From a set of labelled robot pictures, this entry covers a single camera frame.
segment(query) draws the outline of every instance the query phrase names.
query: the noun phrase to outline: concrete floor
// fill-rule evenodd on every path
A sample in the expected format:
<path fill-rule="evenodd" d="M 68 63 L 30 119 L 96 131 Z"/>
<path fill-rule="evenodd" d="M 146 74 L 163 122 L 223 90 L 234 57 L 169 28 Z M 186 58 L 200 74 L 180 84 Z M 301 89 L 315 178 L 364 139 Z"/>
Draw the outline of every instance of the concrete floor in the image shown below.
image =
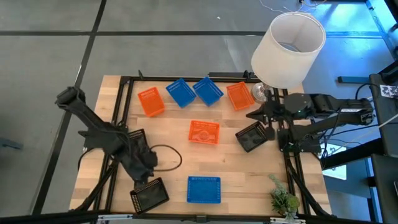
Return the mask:
<path fill-rule="evenodd" d="M 100 2 L 0 0 L 0 31 L 91 30 Z M 294 0 L 262 2 L 275 10 L 300 8 Z M 379 32 L 364 3 L 325 3 L 309 12 L 329 34 L 339 32 L 340 36 L 327 38 L 303 83 L 307 93 L 353 98 L 358 86 L 337 84 L 338 76 L 367 77 L 393 62 L 381 37 L 350 36 L 353 32 Z M 105 7 L 99 30 L 266 30 L 278 14 L 258 0 L 113 0 Z M 251 55 L 260 40 L 248 36 L 97 37 L 81 88 L 88 105 L 94 107 L 103 75 L 137 75 L 138 69 L 144 75 L 170 76 L 250 70 Z M 55 97 L 73 85 L 87 41 L 85 36 L 0 36 L 0 136 L 24 144 L 21 151 L 0 149 L 0 217 L 30 213 L 62 116 L 54 105 Z M 360 96 L 371 94 L 364 88 Z M 84 128 L 72 118 L 45 213 L 68 209 L 83 145 L 77 131 Z M 336 139 L 350 141 L 363 133 L 342 134 Z M 378 137 L 375 131 L 359 142 Z M 365 198 L 334 192 L 329 196 L 335 215 L 368 219 Z"/>

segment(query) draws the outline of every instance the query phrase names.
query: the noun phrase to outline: green plant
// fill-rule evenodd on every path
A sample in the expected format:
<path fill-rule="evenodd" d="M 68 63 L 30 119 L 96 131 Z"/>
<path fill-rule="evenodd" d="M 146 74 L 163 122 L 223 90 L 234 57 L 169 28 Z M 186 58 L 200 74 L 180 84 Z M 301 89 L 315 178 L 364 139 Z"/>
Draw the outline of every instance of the green plant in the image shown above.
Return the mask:
<path fill-rule="evenodd" d="M 276 189 L 271 191 L 273 211 L 285 216 L 286 221 L 292 223 L 294 219 L 297 218 L 296 213 L 300 206 L 299 198 L 288 193 L 286 188 L 282 185 L 282 182 L 274 175 L 271 174 L 268 177 L 276 186 Z"/>

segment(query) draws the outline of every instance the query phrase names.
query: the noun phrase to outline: orange basket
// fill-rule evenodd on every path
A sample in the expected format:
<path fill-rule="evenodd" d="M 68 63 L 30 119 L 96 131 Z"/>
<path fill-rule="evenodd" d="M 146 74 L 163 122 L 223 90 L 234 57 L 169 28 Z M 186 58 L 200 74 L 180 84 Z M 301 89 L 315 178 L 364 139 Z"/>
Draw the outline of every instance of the orange basket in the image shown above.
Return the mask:
<path fill-rule="evenodd" d="M 235 110 L 245 109 L 254 104 L 253 97 L 244 82 L 227 86 L 226 89 Z"/>
<path fill-rule="evenodd" d="M 147 116 L 155 116 L 164 111 L 164 103 L 156 87 L 138 93 L 138 98 Z"/>
<path fill-rule="evenodd" d="M 188 139 L 193 142 L 218 144 L 219 133 L 218 123 L 192 120 Z"/>

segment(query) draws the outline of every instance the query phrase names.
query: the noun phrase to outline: blue basket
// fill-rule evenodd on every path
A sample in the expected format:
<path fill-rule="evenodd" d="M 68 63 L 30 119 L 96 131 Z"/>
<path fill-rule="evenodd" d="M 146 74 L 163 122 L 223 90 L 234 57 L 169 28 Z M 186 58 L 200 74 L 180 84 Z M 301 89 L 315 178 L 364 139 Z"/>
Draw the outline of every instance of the blue basket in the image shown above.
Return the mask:
<path fill-rule="evenodd" d="M 224 93 L 213 83 L 211 79 L 205 77 L 194 84 L 193 89 L 207 106 L 216 103 Z"/>
<path fill-rule="evenodd" d="M 166 90 L 181 108 L 184 108 L 188 104 L 192 103 L 195 97 L 197 97 L 182 78 L 168 85 Z"/>
<path fill-rule="evenodd" d="M 187 202 L 221 203 L 219 177 L 188 177 Z"/>

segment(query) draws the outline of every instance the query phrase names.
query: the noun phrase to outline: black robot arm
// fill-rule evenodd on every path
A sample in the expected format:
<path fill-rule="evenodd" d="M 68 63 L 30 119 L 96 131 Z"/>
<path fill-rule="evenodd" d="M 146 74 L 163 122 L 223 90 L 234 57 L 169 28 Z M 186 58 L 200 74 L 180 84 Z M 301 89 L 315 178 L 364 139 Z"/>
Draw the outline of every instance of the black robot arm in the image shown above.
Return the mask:
<path fill-rule="evenodd" d="M 126 128 L 113 126 L 98 117 L 86 105 L 85 94 L 79 88 L 68 87 L 57 96 L 55 103 L 76 115 L 88 127 L 88 131 L 80 134 L 120 162 L 136 184 L 145 184 L 148 177 L 153 176 L 156 153 L 150 151 L 146 143 L 131 139 Z"/>
<path fill-rule="evenodd" d="M 374 115 L 367 99 L 338 100 L 325 94 L 294 93 L 284 98 L 284 104 L 274 100 L 267 101 L 261 107 L 246 115 L 248 118 L 264 122 L 286 121 L 289 124 L 292 140 L 300 140 L 309 134 L 326 131 L 344 124 L 369 125 Z M 294 125 L 293 120 L 323 118 L 324 120 L 307 126 Z"/>

